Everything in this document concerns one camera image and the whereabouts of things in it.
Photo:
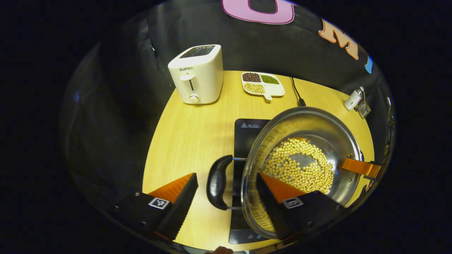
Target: letter m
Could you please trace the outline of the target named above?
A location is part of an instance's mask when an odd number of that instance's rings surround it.
[[[337,41],[340,47],[344,47],[348,44],[345,50],[349,55],[351,55],[351,57],[353,57],[355,60],[358,60],[358,44],[354,42],[349,36],[344,34],[339,28],[333,26],[331,23],[328,23],[323,19],[322,21],[323,31],[319,31],[320,36],[332,43],[336,43]]]

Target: black pot handle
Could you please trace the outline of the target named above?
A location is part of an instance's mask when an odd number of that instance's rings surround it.
[[[241,207],[228,207],[223,201],[223,193],[226,188],[226,168],[232,160],[246,161],[246,158],[234,158],[226,155],[217,159],[210,168],[207,178],[207,198],[209,202],[218,209],[241,209]]]

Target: pot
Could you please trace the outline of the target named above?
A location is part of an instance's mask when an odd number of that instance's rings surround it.
[[[256,189],[256,176],[274,147],[288,138],[302,137],[316,145],[333,165],[334,177],[328,197],[344,206],[352,197],[359,174],[338,168],[342,158],[361,160],[361,153],[347,126],[329,112],[313,107],[297,107],[283,111],[270,120],[254,141],[247,158],[226,155],[212,165],[207,180],[207,197],[218,209],[241,209],[248,225],[263,237],[277,239],[274,226],[264,209]],[[315,162],[310,156],[291,155],[301,166]],[[226,168],[233,160],[246,161],[241,181],[241,207],[228,207],[223,201]]]

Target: black induction cooktop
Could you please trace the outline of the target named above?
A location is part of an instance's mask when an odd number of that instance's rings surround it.
[[[234,129],[234,157],[248,157],[254,140],[262,128],[269,122],[263,119],[237,119]],[[232,184],[232,206],[241,207],[240,185],[242,182],[244,161],[234,161],[234,180]],[[242,210],[232,210],[231,230],[229,232],[230,244],[246,244],[267,240],[258,235],[246,223]]]

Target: toaster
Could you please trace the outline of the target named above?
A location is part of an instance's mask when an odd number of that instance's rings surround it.
[[[191,47],[171,60],[168,69],[183,102],[207,104],[220,96],[223,86],[220,45]]]

